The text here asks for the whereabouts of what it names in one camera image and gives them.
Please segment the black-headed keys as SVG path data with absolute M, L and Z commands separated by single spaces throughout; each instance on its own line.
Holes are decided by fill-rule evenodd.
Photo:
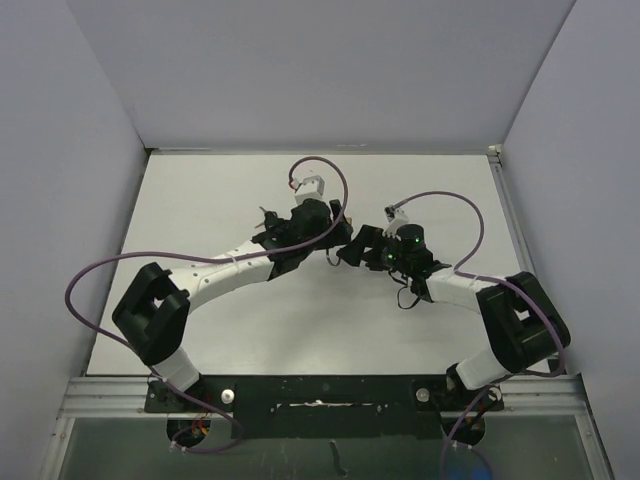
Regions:
M 263 218 L 261 222 L 255 226 L 255 229 L 268 229 L 270 225 L 278 218 L 278 214 L 275 211 L 267 210 L 262 206 L 259 207 L 259 210 L 261 211 Z

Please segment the black padlock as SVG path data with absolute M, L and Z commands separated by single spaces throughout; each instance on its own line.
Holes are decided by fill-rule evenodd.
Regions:
M 280 229 L 280 227 L 285 223 L 285 219 L 278 216 L 278 218 L 270 225 L 268 229 L 264 229 L 259 234 L 259 237 L 264 240 L 265 238 L 271 238 L 273 235 L 276 235 Z

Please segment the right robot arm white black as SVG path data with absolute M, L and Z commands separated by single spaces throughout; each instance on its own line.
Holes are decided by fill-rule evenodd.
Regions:
M 480 398 L 481 388 L 524 372 L 571 342 L 566 324 L 533 274 L 461 275 L 435 258 L 417 224 L 401 226 L 393 235 L 365 225 L 337 256 L 354 267 L 397 273 L 419 301 L 480 315 L 488 346 L 446 372 L 446 399 L 456 408 L 469 408 Z

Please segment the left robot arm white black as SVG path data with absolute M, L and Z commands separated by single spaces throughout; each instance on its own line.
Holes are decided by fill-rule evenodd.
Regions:
M 316 250 L 347 244 L 352 232 L 337 199 L 308 198 L 288 219 L 268 211 L 262 232 L 213 264 L 164 269 L 152 262 L 142 267 L 112 320 L 142 363 L 170 384 L 168 399 L 180 410 L 193 410 L 202 402 L 204 387 L 182 348 L 188 316 L 236 289 L 294 271 Z

